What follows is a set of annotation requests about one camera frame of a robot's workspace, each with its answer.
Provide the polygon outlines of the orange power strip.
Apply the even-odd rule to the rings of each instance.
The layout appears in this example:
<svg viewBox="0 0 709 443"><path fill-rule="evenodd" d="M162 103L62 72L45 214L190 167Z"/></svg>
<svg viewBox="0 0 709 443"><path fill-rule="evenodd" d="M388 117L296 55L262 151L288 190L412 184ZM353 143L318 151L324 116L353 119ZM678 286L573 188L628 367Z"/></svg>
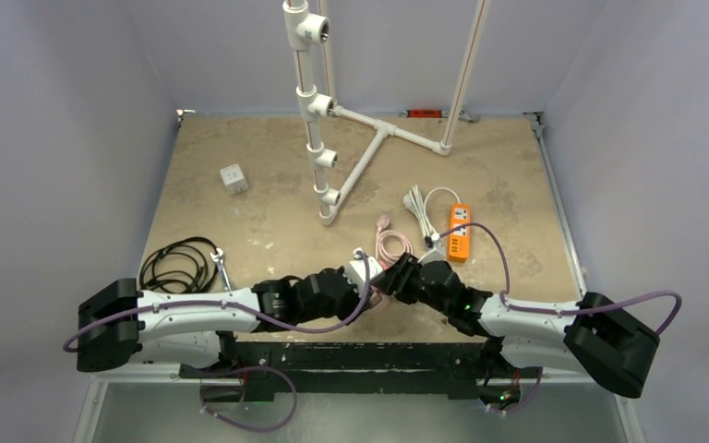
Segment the orange power strip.
<svg viewBox="0 0 709 443"><path fill-rule="evenodd" d="M470 257L470 228L465 226L471 222L472 211L468 205L455 203L451 206L450 228L451 233L446 236L447 260L454 263L465 263Z"/></svg>

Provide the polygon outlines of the white cube socket adapter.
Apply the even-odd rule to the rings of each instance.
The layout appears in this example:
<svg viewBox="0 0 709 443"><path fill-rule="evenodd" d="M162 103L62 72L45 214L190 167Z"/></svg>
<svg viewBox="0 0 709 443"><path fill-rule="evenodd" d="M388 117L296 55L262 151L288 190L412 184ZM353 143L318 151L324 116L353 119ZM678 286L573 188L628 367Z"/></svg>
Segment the white cube socket adapter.
<svg viewBox="0 0 709 443"><path fill-rule="evenodd" d="M242 194L249 189L249 183L239 164L232 164L220 170L220 177L228 195Z"/></svg>

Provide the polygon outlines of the pink round socket base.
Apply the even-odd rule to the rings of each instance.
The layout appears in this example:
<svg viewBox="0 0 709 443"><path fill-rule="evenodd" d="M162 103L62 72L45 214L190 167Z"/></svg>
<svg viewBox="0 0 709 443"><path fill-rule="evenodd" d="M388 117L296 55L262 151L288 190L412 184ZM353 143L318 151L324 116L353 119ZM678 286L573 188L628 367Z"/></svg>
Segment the pink round socket base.
<svg viewBox="0 0 709 443"><path fill-rule="evenodd" d="M374 291L368 302L368 310L374 312L381 312L387 308L391 303L391 297L381 293L379 291Z"/></svg>

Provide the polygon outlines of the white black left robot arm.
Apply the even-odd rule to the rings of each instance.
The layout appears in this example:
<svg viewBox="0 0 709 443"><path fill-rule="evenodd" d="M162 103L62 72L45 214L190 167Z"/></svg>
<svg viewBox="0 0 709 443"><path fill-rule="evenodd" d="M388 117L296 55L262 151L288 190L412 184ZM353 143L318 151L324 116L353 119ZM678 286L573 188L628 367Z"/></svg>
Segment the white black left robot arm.
<svg viewBox="0 0 709 443"><path fill-rule="evenodd" d="M134 362L168 362L228 377L238 352L227 333L341 329L364 310L383 273L372 259L286 277L224 293L184 296L139 290L133 278L113 281L78 308L78 332L64 344L77 370L98 373Z"/></svg>

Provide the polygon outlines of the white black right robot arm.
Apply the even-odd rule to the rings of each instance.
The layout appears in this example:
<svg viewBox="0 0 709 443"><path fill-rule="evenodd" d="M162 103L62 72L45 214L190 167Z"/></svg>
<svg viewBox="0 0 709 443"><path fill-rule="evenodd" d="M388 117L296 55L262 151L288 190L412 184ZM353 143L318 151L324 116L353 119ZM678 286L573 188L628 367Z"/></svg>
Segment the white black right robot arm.
<svg viewBox="0 0 709 443"><path fill-rule="evenodd" d="M660 344L658 332L601 293L579 302L510 305L464 284L447 262L423 264L409 254L372 283L401 303L430 307L463 335L485 338L481 362L495 376L552 368L586 374L600 387L636 399Z"/></svg>

